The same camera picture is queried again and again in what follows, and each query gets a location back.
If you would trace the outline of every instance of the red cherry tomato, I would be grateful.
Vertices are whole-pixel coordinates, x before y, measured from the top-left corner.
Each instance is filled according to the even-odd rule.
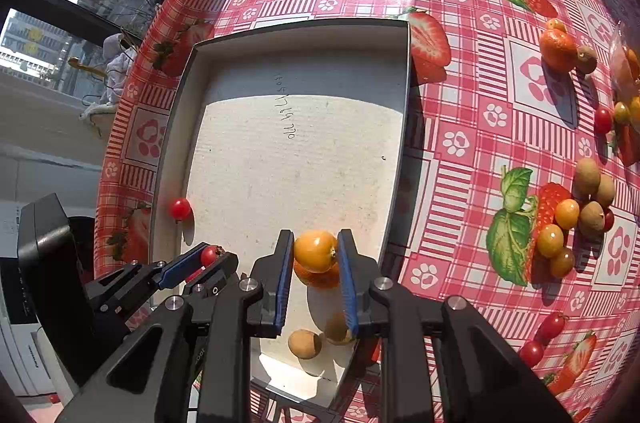
[[[565,321],[566,316],[559,311],[549,313],[536,332],[536,340],[551,340],[555,338],[562,333]]]
[[[196,271],[194,271],[193,273],[191,273],[191,275],[189,275],[186,279],[184,279],[185,282],[187,282],[187,284],[189,282],[191,282],[194,278],[196,278],[200,273],[202,273],[205,270],[205,267],[202,266],[200,269],[196,269]]]
[[[184,221],[191,213],[191,205],[186,197],[175,199],[169,206],[169,214],[176,221]]]
[[[213,264],[218,258],[218,246],[207,246],[202,250],[200,254],[200,263],[207,267],[209,264]]]
[[[525,343],[518,351],[520,359],[529,365],[529,367],[535,367],[539,364],[544,354],[545,348],[540,342],[536,342],[535,340]]]
[[[593,113],[593,132],[596,134],[606,134],[613,127],[613,120],[608,108],[599,106]]]
[[[609,231],[611,228],[613,228],[613,221],[615,221],[615,216],[613,215],[613,212],[607,208],[607,210],[605,210],[604,212],[604,231]]]

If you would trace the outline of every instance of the silver bolt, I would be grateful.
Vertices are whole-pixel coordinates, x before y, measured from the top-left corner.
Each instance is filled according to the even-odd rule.
[[[164,306],[169,311],[176,311],[182,307],[184,300],[178,295],[172,295],[164,301]]]
[[[466,308],[466,300],[463,297],[458,295],[454,295],[447,299],[447,304],[454,311],[460,311],[461,309]]]
[[[243,278],[241,281],[238,282],[238,287],[242,291],[253,291],[258,287],[258,281],[255,278],[251,278],[251,277]]]
[[[393,284],[394,282],[389,277],[378,277],[373,281],[373,285],[382,291],[391,289]]]

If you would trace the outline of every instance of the red checkered tablecloth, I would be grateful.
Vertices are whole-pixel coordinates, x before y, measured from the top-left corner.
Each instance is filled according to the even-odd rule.
[[[519,348],[551,311],[569,316],[534,368],[559,371],[565,354],[593,331],[584,371],[558,394],[569,411],[597,404],[636,352],[640,176],[594,136],[596,104],[612,106],[609,40],[623,18],[640,24],[634,0],[548,0],[577,44],[592,46],[588,80],[543,74],[538,37],[547,18],[514,0],[165,0],[136,57],[113,124],[100,179],[95,273],[146,260],[158,156],[175,89],[194,43],[291,21],[343,16],[397,17],[415,7],[435,18],[451,50],[446,79],[410,93],[396,211],[386,270],[414,294],[463,295]],[[592,156],[614,179],[614,227],[601,244],[569,236],[575,269],[563,280],[518,285],[498,275],[487,234],[502,208],[503,169],[530,170],[528,194],[549,182],[571,189],[575,161]],[[426,343],[433,366],[431,343]],[[379,369],[348,377],[328,413],[352,422],[378,416]],[[436,417],[442,404],[433,370]],[[268,393],[254,390],[257,420]],[[312,416],[292,409],[291,420]]]

